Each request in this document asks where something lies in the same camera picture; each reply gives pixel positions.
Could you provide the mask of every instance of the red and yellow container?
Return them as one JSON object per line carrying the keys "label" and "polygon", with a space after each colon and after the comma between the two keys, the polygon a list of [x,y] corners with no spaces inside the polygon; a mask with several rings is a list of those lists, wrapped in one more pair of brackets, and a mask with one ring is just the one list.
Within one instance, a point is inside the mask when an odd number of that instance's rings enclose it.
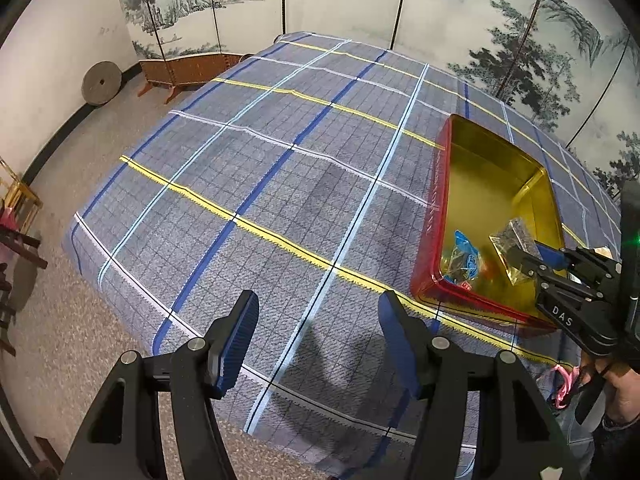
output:
{"label": "red and yellow container", "polygon": [[[500,328],[517,320],[523,327],[554,330],[535,307],[533,280],[511,285],[489,240],[512,218],[521,217],[538,241],[563,247],[562,226],[551,181],[537,161],[493,132],[452,115],[436,140],[427,210],[410,288],[421,302]],[[466,290],[444,279],[454,232],[478,248],[480,276]]]}

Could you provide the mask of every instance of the plastic bag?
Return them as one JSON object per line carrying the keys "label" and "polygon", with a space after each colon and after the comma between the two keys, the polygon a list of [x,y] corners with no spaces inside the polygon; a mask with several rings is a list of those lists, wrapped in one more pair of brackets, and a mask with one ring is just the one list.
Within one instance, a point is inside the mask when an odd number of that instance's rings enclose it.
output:
{"label": "plastic bag", "polygon": [[466,290],[471,290],[471,282],[480,272],[480,253],[462,232],[456,231],[454,236],[456,245],[451,251],[444,279]]}
{"label": "plastic bag", "polygon": [[513,246],[517,246],[532,256],[535,256],[540,260],[542,259],[538,246],[536,245],[536,241],[529,233],[529,230],[522,218],[509,220],[507,227],[499,233],[489,236],[489,240],[491,240],[498,256],[500,257],[500,261],[504,265],[504,269],[507,272],[511,285],[517,285],[529,277],[507,263],[506,255],[509,249]]}

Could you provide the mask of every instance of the human hand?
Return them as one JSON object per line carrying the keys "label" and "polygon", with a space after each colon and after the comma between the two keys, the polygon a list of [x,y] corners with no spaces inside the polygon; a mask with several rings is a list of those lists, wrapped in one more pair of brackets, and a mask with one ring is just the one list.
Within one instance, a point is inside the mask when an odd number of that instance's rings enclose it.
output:
{"label": "human hand", "polygon": [[[587,365],[582,384],[591,381],[594,367],[598,373],[610,364],[608,359],[594,360],[584,350],[580,359],[580,368]],[[614,387],[615,393],[607,398],[606,413],[611,420],[618,424],[631,422],[640,415],[640,374],[633,371],[629,365],[615,362],[604,375],[605,379]]]}

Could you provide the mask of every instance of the yellow stripe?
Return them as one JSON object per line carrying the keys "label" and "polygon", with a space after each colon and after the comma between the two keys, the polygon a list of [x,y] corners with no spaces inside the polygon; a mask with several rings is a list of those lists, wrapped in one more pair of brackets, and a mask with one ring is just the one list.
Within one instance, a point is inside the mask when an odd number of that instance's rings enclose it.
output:
{"label": "yellow stripe", "polygon": [[[235,81],[232,79],[222,79],[220,77],[215,77],[212,79],[212,81],[217,81],[217,82],[221,82],[221,83],[227,83],[230,85],[236,85],[236,86],[245,86],[248,88],[255,88],[257,90],[271,90],[272,92],[276,92],[278,94],[290,94],[293,95],[295,97],[299,97],[300,99],[305,99],[307,101],[311,101],[313,103],[319,104],[319,105],[324,105],[324,106],[329,106],[331,108],[334,108],[336,110],[340,110],[341,112],[347,112],[349,114],[353,114],[356,115],[358,117],[362,117],[363,119],[367,119],[369,121],[373,121],[374,123],[380,124],[381,126],[386,126],[387,128],[391,128],[393,130],[395,130],[398,125],[397,124],[393,124],[390,123],[388,121],[382,120],[378,117],[374,117],[373,115],[369,115],[367,113],[361,112],[360,110],[355,110],[354,108],[349,108],[343,105],[339,105],[337,103],[332,103],[331,101],[325,101],[324,99],[320,99],[318,97],[313,97],[311,95],[306,95],[303,93],[298,92],[297,90],[292,90],[292,89],[288,89],[288,88],[272,88],[270,86],[264,86],[264,85],[258,85],[255,83],[246,83],[244,81]],[[425,139],[424,137],[421,137],[418,134],[414,134],[413,132],[410,132],[409,130],[402,130],[402,133],[407,134],[410,137],[413,137],[414,139],[420,140],[420,142],[424,142],[425,144],[427,144],[428,146],[432,146],[433,148],[438,148],[439,150],[444,150],[444,147],[437,144],[436,142],[433,142],[432,140],[429,139]]]}
{"label": "yellow stripe", "polygon": [[[327,48],[321,48],[321,47],[319,47],[319,46],[308,45],[308,44],[305,44],[305,43],[297,43],[297,42],[295,42],[295,41],[281,41],[281,42],[279,42],[279,43],[289,43],[289,44],[292,44],[292,45],[295,45],[295,46],[301,46],[301,47],[304,47],[304,48],[312,48],[312,49],[314,49],[314,50],[320,50],[320,51],[322,51],[322,52],[328,52],[328,51],[329,51],[329,49],[327,49]],[[376,65],[380,65],[380,66],[383,66],[383,67],[385,67],[385,68],[388,68],[389,70],[393,70],[394,72],[399,72],[399,73],[404,74],[404,75],[407,75],[407,76],[409,76],[409,77],[413,77],[414,79],[419,79],[419,77],[418,77],[417,75],[414,75],[414,74],[411,74],[411,73],[405,72],[404,70],[399,70],[399,69],[397,69],[397,68],[395,68],[395,67],[393,67],[393,66],[389,66],[389,65],[387,65],[387,64],[380,63],[380,62],[377,62],[377,61],[373,61],[373,60],[370,60],[370,59],[365,59],[365,58],[363,58],[363,57],[354,56],[353,54],[349,54],[348,52],[336,52],[336,51],[334,51],[334,52],[332,52],[331,54],[338,54],[338,55],[340,55],[340,56],[349,56],[349,57],[353,57],[353,59],[357,59],[357,60],[360,60],[360,61],[365,61],[365,62],[368,62],[368,63],[374,63],[374,64],[376,64]],[[427,79],[423,79],[423,81],[424,81],[425,83],[427,83],[427,84],[429,84],[429,85],[433,86],[433,87],[439,88],[440,90],[443,90],[443,91],[445,91],[445,92],[448,92],[448,93],[450,93],[450,94],[453,94],[453,95],[455,95],[455,96],[458,96],[458,97],[459,97],[460,99],[462,99],[463,101],[466,101],[466,102],[468,102],[469,104],[471,104],[471,105],[475,106],[476,108],[478,108],[479,110],[482,110],[485,114],[487,114],[487,115],[489,115],[489,116],[491,116],[491,117],[493,117],[493,118],[495,118],[495,119],[498,119],[502,124],[507,124],[507,121],[505,121],[503,117],[500,117],[499,115],[496,115],[496,114],[494,114],[494,113],[490,112],[489,110],[487,110],[486,108],[482,107],[482,106],[481,106],[481,105],[479,105],[478,103],[475,103],[475,102],[471,101],[470,99],[467,99],[467,98],[466,98],[466,97],[464,97],[463,95],[460,95],[458,92],[455,92],[455,91],[453,91],[453,90],[449,90],[448,88],[444,88],[444,86],[438,85],[438,84],[436,84],[436,83],[434,83],[434,82],[431,82],[431,81],[429,81],[429,80],[427,80]],[[525,137],[527,140],[530,140],[530,142],[533,142],[537,147],[539,147],[543,152],[545,152],[545,153],[546,153],[546,154],[547,154],[551,159],[553,159],[553,161],[554,161],[558,166],[560,166],[563,170],[565,170],[565,171],[569,174],[569,176],[571,176],[571,178],[572,178],[572,179],[574,179],[574,180],[575,180],[575,181],[576,181],[576,182],[577,182],[577,183],[578,183],[578,184],[579,184],[579,185],[580,185],[580,186],[585,190],[585,192],[587,192],[587,194],[588,194],[589,196],[591,196],[591,198],[593,198],[593,201],[594,201],[598,206],[600,206],[600,209],[602,209],[603,213],[607,216],[607,218],[609,218],[610,222],[611,222],[611,223],[616,227],[617,231],[620,231],[620,228],[619,228],[619,227],[617,226],[617,224],[614,222],[613,218],[611,218],[611,216],[609,215],[609,212],[607,212],[607,209],[606,209],[606,208],[605,208],[605,207],[600,203],[600,201],[599,201],[599,200],[598,200],[598,199],[593,195],[593,193],[589,190],[589,188],[587,188],[587,187],[583,184],[583,182],[582,182],[578,177],[576,177],[576,176],[571,172],[571,170],[570,170],[568,167],[566,167],[564,164],[560,163],[560,162],[559,162],[559,161],[558,161],[558,160],[557,160],[557,159],[556,159],[556,158],[555,158],[551,153],[549,153],[545,148],[543,148],[542,146],[540,146],[540,144],[539,144],[536,140],[532,139],[531,137],[529,137],[529,136],[528,136],[527,134],[525,134],[524,132],[521,132],[519,129],[517,129],[517,128],[516,128],[515,126],[513,126],[512,124],[510,124],[510,127],[511,127],[511,129],[512,129],[512,130],[515,130],[515,131],[516,131],[516,132],[518,132],[521,136]],[[420,136],[418,136],[418,135],[415,135],[415,134],[414,134],[414,135],[412,135],[412,137],[415,137],[416,139],[420,139],[420,140],[422,140],[422,137],[420,137]]]}
{"label": "yellow stripe", "polygon": [[[331,269],[332,264],[326,258],[319,256],[318,254],[311,253],[310,251],[306,250],[305,248],[301,247],[295,242],[292,242],[291,240],[288,240],[277,233],[274,233],[258,224],[255,224],[254,222],[251,222],[246,218],[243,218],[239,215],[234,216],[234,213],[232,213],[231,211],[215,204],[214,202],[212,202],[211,200],[208,200],[207,198],[204,198],[202,195],[194,192],[193,190],[191,190],[186,186],[181,186],[180,184],[176,184],[175,182],[169,181],[164,176],[151,171],[149,168],[142,166],[141,164],[137,163],[135,160],[132,160],[128,156],[123,155],[120,157],[120,160],[127,163],[129,167],[145,175],[150,180],[153,180],[154,182],[157,182],[158,184],[161,184],[163,186],[167,186],[169,189],[183,195],[189,200],[192,200],[193,202],[202,206],[203,208],[207,209],[213,214],[220,216],[220,218],[223,218],[227,221],[232,220],[242,229],[245,229],[246,231],[251,232],[252,234],[262,238],[263,240],[267,240],[273,243],[274,245],[277,245],[281,249],[294,254],[300,259],[305,260],[306,262],[309,262],[315,265],[316,267],[319,267],[322,270]],[[354,283],[355,285],[362,286],[363,288],[372,290],[378,294],[381,294],[385,290],[393,290],[388,285],[378,282],[377,280],[374,280],[369,276],[365,276],[359,272],[356,272],[355,270],[347,269],[345,267],[338,266],[338,265],[334,266],[334,269],[336,274],[340,276],[342,279],[347,280],[348,282]],[[422,314],[425,317],[434,318],[436,317],[436,314],[438,314],[437,308],[433,306],[428,306],[428,305],[418,303],[417,301],[413,300],[412,298],[403,294],[402,292],[399,292],[398,290],[395,290],[395,293],[398,295],[398,298],[400,299],[401,303],[404,304],[404,306],[406,306],[407,308],[410,308],[415,312]],[[478,338],[482,341],[485,341],[489,344],[497,346],[498,348],[501,348],[501,349],[511,349],[511,343],[501,338],[498,338],[495,335],[485,333],[480,329],[477,329],[473,326],[470,326],[464,323],[463,321],[460,321],[459,319],[449,316],[446,313],[440,312],[438,314],[438,317],[440,321],[444,323],[444,325],[455,328],[456,330],[459,330],[460,332],[465,333],[466,335]],[[526,357],[535,361],[543,362],[550,365],[556,364],[556,361],[551,357],[538,354],[536,352],[532,352],[517,346],[514,346],[513,351],[523,357]],[[562,364],[569,368],[573,366],[570,363],[562,363]]]}
{"label": "yellow stripe", "polygon": [[566,233],[573,238],[576,242],[578,242],[578,244],[580,245],[580,247],[586,247],[586,245],[584,244],[584,242],[582,240],[580,240],[580,238],[578,238],[578,235],[576,233],[574,233],[573,231],[571,231],[571,229],[569,229],[566,225],[562,224],[562,229],[564,229],[566,231]]}

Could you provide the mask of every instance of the floor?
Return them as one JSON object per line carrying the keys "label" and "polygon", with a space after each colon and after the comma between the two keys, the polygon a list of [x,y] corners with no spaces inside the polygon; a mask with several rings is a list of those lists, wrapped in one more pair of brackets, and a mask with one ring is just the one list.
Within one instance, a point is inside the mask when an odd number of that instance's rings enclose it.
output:
{"label": "floor", "polygon": [[[18,314],[9,338],[17,355],[0,354],[0,379],[28,437],[46,437],[58,454],[68,453],[85,411],[116,359],[141,350],[98,294],[72,269],[61,243],[71,217],[105,178],[119,156],[184,99],[164,105],[166,90],[138,98],[141,75],[95,110],[56,150],[33,183],[44,202],[35,233],[49,262],[35,270],[17,262],[14,297]],[[182,478],[168,394],[161,396],[162,444],[170,479]],[[220,424],[239,479],[321,479],[296,459]]]}

